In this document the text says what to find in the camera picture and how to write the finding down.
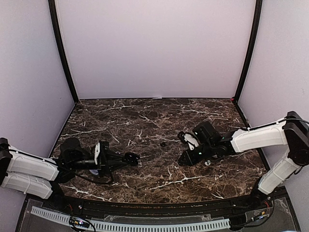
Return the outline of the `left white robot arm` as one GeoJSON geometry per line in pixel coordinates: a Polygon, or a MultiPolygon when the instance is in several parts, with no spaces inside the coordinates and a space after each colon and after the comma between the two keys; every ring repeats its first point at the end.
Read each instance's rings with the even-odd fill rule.
{"type": "Polygon", "coordinates": [[[108,142],[98,142],[91,151],[81,147],[77,138],[68,138],[60,145],[58,158],[42,158],[28,154],[9,145],[6,138],[0,140],[0,186],[15,189],[24,194],[48,199],[58,211],[68,207],[68,199],[57,192],[59,184],[81,177],[78,170],[90,170],[95,176],[109,176],[127,165],[137,165],[139,156],[124,155],[109,149],[108,142]]]}

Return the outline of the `black earbud charging case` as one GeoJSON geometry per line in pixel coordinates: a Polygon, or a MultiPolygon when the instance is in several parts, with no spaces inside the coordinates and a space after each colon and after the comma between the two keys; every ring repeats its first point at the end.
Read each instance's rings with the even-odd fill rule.
{"type": "Polygon", "coordinates": [[[138,166],[140,160],[140,155],[133,152],[127,152],[124,154],[123,162],[127,163],[130,166],[138,166]]]}

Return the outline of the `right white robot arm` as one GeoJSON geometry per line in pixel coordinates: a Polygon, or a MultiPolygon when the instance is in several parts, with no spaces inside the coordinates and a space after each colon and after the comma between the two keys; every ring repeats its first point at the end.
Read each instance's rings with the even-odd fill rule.
{"type": "Polygon", "coordinates": [[[188,145],[178,159],[179,165],[186,166],[214,156],[221,158],[256,148],[287,146],[283,157],[260,178],[247,198],[246,205],[251,210],[258,209],[265,202],[265,196],[309,164],[309,123],[295,111],[274,122],[253,128],[238,128],[226,134],[220,134],[209,121],[203,121],[192,133],[179,132],[178,138],[188,145]]]}

